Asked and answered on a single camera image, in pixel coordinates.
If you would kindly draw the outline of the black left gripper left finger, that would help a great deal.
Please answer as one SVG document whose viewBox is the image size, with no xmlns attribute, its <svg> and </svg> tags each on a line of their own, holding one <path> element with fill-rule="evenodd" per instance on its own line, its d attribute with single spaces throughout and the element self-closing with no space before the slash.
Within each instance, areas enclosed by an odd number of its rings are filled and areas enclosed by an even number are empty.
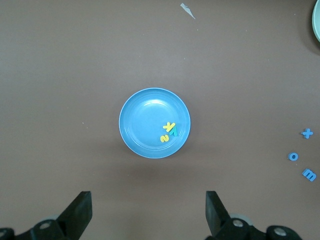
<svg viewBox="0 0 320 240">
<path fill-rule="evenodd" d="M 78 240 L 93 216 L 92 194 L 82 191 L 56 218 L 40 221 L 19 235 L 12 228 L 1 228 L 2 240 Z"/>
</svg>

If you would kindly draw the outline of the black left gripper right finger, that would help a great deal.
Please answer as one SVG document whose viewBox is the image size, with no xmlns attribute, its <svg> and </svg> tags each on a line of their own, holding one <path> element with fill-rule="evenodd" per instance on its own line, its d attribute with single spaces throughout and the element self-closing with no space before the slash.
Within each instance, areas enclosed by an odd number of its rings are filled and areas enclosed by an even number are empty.
<svg viewBox="0 0 320 240">
<path fill-rule="evenodd" d="M 231 217 L 216 191 L 207 191 L 205 216 L 211 232 L 208 240 L 300 240 L 291 228 L 271 225 L 262 232 L 247 221 Z"/>
</svg>

